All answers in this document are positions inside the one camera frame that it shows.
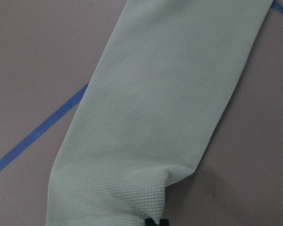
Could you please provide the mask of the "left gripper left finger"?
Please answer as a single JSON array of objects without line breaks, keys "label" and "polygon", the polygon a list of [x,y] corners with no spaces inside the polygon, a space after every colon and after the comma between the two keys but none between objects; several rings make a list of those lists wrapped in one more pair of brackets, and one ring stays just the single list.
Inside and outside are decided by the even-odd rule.
[{"label": "left gripper left finger", "polygon": [[158,226],[156,222],[151,218],[145,219],[145,226]]}]

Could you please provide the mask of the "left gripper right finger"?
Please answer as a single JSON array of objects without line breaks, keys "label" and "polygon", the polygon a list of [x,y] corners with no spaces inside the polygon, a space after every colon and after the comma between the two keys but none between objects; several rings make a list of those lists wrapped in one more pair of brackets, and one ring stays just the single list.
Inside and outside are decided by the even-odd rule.
[{"label": "left gripper right finger", "polygon": [[168,226],[168,219],[160,219],[159,226]]}]

